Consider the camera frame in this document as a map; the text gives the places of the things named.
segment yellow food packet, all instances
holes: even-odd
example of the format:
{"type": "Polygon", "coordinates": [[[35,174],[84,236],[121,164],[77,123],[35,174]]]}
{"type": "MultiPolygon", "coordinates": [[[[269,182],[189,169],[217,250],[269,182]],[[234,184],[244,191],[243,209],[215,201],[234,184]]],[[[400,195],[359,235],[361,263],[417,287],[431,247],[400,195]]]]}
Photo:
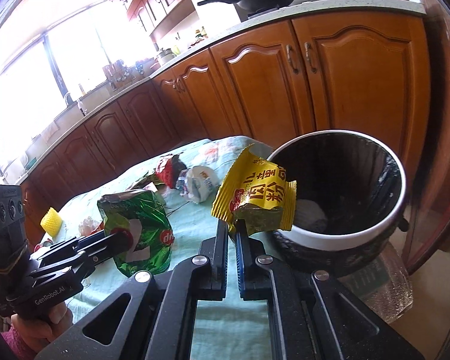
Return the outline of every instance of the yellow food packet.
{"type": "Polygon", "coordinates": [[[296,181],[287,182],[285,169],[252,154],[251,146],[240,153],[226,174],[211,214],[227,222],[229,231],[235,231],[234,220],[245,219],[248,235],[291,230],[296,181]]]}

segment green snack bag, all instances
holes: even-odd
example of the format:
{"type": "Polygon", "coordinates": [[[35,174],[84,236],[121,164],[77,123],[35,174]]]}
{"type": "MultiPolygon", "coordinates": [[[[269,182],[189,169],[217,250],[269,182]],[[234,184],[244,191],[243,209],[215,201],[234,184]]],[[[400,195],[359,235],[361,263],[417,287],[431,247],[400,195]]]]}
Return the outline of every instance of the green snack bag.
{"type": "Polygon", "coordinates": [[[129,251],[114,257],[125,276],[147,270],[156,275],[170,265],[172,227],[158,197],[149,190],[129,190],[102,196],[97,202],[105,234],[126,230],[133,237],[129,251]]]}

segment granite countertop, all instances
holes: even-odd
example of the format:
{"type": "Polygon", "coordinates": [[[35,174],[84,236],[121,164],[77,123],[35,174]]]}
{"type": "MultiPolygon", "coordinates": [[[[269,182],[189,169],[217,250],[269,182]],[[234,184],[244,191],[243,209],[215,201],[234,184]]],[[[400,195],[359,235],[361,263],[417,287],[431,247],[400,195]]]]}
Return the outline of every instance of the granite countertop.
{"type": "Polygon", "coordinates": [[[203,40],[196,46],[188,49],[182,54],[176,56],[171,61],[168,61],[165,65],[161,66],[157,71],[155,71],[149,77],[141,79],[137,81],[133,85],[125,88],[120,91],[110,99],[103,102],[101,105],[96,107],[93,111],[91,111],[87,116],[80,119],[74,126],[72,126],[65,134],[63,134],[53,145],[51,145],[41,156],[37,159],[37,162],[28,170],[25,174],[23,174],[18,180],[17,184],[22,183],[27,176],[38,166],[38,164],[51,152],[55,149],[57,145],[59,145],[73,130],[75,130],[82,123],[90,119],[92,116],[100,112],[102,109],[107,107],[110,103],[114,102],[120,96],[123,96],[125,93],[131,91],[132,89],[146,83],[147,81],[153,79],[163,71],[171,68],[178,62],[186,59],[187,57],[195,54],[198,51],[206,49],[210,47],[210,45],[217,43],[225,38],[236,35],[240,32],[244,32],[246,30],[251,30],[255,27],[262,26],[267,23],[271,23],[274,21],[289,19],[294,16],[303,16],[306,14],[313,14],[315,12],[320,11],[330,11],[330,10],[350,10],[353,8],[357,9],[370,9],[370,10],[385,10],[385,11],[393,11],[400,13],[407,13],[409,15],[423,16],[426,14],[425,8],[422,4],[408,1],[408,0],[318,0],[318,1],[310,1],[307,3],[302,3],[299,5],[293,5],[291,7],[281,8],[277,11],[270,12],[248,21],[244,21],[240,24],[237,24],[229,29],[221,32],[218,35],[212,36],[206,40],[203,40]]]}

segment floor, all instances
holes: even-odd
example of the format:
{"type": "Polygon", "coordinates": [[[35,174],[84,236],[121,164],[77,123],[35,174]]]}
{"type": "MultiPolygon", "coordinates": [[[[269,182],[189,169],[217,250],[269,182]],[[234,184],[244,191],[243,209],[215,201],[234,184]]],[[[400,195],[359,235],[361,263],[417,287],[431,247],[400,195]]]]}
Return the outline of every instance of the floor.
{"type": "MultiPolygon", "coordinates": [[[[391,243],[400,254],[404,233],[396,232],[391,243]]],[[[450,329],[450,253],[436,251],[411,281],[413,307],[391,326],[426,360],[434,360],[450,329]]]]}

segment silver screw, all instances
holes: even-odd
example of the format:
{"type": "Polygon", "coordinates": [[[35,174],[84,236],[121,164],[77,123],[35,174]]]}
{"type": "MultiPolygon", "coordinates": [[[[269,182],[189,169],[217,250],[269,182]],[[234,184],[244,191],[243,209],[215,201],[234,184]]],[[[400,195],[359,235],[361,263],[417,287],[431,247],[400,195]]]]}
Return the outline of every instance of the silver screw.
{"type": "Polygon", "coordinates": [[[135,280],[139,283],[146,283],[151,279],[151,275],[147,271],[140,271],[135,273],[135,280]]]}
{"type": "Polygon", "coordinates": [[[315,272],[313,275],[315,275],[315,278],[316,278],[317,280],[320,280],[320,281],[328,280],[329,277],[330,277],[330,275],[328,274],[328,272],[327,272],[327,271],[324,271],[324,270],[317,271],[317,272],[315,272]]]}
{"type": "Polygon", "coordinates": [[[207,264],[207,258],[205,256],[195,256],[192,258],[192,263],[194,263],[196,266],[202,266],[204,264],[207,264]]]}
{"type": "Polygon", "coordinates": [[[262,254],[261,256],[257,257],[257,262],[260,264],[263,264],[267,266],[268,264],[271,264],[273,262],[274,258],[268,254],[262,254]]]}

